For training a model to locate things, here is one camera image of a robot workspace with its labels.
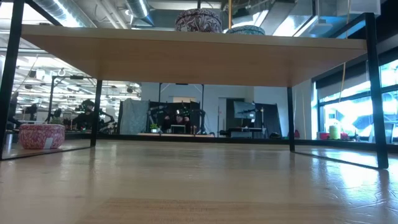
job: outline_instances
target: monitor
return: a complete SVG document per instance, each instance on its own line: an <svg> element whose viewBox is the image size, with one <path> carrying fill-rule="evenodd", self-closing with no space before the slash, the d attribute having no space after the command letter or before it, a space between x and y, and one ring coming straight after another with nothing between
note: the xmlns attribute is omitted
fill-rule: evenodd
<svg viewBox="0 0 398 224"><path fill-rule="evenodd" d="M235 118L252 119L256 118L256 105L254 103L246 103L234 101Z"/></svg>

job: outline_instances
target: pink patterned box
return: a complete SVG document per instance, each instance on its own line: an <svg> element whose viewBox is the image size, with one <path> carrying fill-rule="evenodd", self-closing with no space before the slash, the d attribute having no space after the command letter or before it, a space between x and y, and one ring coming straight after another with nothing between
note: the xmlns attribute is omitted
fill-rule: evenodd
<svg viewBox="0 0 398 224"><path fill-rule="evenodd" d="M220 16L207 9L189 9L181 12L175 20L175 30L215 33L223 31Z"/></svg>
<svg viewBox="0 0 398 224"><path fill-rule="evenodd" d="M59 124L23 124L19 142L24 149L56 149L65 141L65 127Z"/></svg>

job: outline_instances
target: desk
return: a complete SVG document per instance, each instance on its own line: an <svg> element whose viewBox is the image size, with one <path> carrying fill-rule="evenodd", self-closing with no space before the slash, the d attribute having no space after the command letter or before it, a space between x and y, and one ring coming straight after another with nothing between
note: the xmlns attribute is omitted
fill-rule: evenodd
<svg viewBox="0 0 398 224"><path fill-rule="evenodd" d="M37 25L22 37L93 78L132 82L292 87L366 54L354 39Z"/></svg>
<svg viewBox="0 0 398 224"><path fill-rule="evenodd" d="M47 123L47 122L44 122L44 121L25 121L25 120L22 120L22 121L19 121L19 122L21 122L21 123L35 123L35 124Z"/></svg>
<svg viewBox="0 0 398 224"><path fill-rule="evenodd" d="M165 136L165 137L197 137L197 138L213 138L211 134L159 134L159 133L138 133L139 136Z"/></svg>

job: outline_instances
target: potted plant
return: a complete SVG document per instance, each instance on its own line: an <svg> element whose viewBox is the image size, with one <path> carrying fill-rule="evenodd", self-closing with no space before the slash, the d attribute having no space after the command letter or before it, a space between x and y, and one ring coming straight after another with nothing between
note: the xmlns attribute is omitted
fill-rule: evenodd
<svg viewBox="0 0 398 224"><path fill-rule="evenodd" d="M150 125L150 131L152 133L157 133L157 124L151 124Z"/></svg>
<svg viewBox="0 0 398 224"><path fill-rule="evenodd" d="M61 124L61 125L63 125L63 121L61 120L61 118L53 118L53 119L51 119L50 124Z"/></svg>

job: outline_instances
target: ceiling duct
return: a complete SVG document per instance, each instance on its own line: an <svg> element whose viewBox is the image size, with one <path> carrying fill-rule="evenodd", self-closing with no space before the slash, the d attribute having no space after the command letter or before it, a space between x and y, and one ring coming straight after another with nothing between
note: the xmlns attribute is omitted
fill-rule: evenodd
<svg viewBox="0 0 398 224"><path fill-rule="evenodd" d="M267 35L272 35L287 18L295 5L296 0L276 0L260 27L265 30Z"/></svg>
<svg viewBox="0 0 398 224"><path fill-rule="evenodd" d="M73 0L33 0L52 17L67 27L92 27L95 24Z"/></svg>
<svg viewBox="0 0 398 224"><path fill-rule="evenodd" d="M152 18L150 17L150 6L147 0L126 0L127 7L132 12L133 20L140 19L151 26L155 26Z"/></svg>

